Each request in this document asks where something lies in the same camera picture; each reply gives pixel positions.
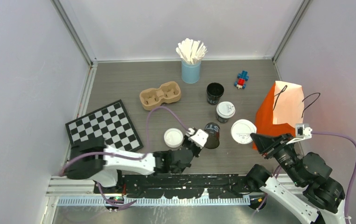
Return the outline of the white plastic cup lid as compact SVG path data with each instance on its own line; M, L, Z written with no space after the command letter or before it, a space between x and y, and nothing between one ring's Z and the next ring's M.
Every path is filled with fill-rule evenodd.
M234 116L236 109L233 103L229 101L223 101L217 105L216 112L221 118L229 119Z

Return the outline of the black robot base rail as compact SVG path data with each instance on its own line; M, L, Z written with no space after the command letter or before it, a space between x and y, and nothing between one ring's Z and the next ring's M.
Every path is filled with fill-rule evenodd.
M207 192L210 199L241 198L260 192L270 174L183 174L183 175L118 175L116 186L97 183L96 194L123 194L128 198L172 199L200 198Z

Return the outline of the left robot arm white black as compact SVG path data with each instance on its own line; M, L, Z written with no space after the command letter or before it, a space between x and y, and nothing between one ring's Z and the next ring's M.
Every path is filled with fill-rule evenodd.
M118 170L141 175L181 174L198 157L206 141L199 135L185 136L176 150L142 154L107 146L103 137L97 137L71 148L71 158L61 175L72 180L93 180L118 193L123 187Z

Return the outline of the stack of white lids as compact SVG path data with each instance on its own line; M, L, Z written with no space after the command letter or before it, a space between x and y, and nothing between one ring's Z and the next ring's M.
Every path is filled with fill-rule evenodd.
M183 133L177 128L170 128L164 133L164 142L168 147L177 148L184 140Z

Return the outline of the black paper coffee cup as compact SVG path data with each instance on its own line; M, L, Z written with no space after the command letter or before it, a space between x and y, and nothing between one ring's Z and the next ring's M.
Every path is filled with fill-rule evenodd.
M232 118L232 115L225 116L225 115L216 114L216 118L220 123L227 123Z

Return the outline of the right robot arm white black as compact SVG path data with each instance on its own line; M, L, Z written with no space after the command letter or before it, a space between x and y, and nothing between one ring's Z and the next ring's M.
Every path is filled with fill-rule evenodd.
M265 159L274 158L294 185L304 188L308 202L290 192L264 166L256 164L247 173L246 186L262 191L288 209L303 224L344 224L345 192L333 179L325 161L316 153L300 158L295 151L291 134L267 136L251 133L251 138Z

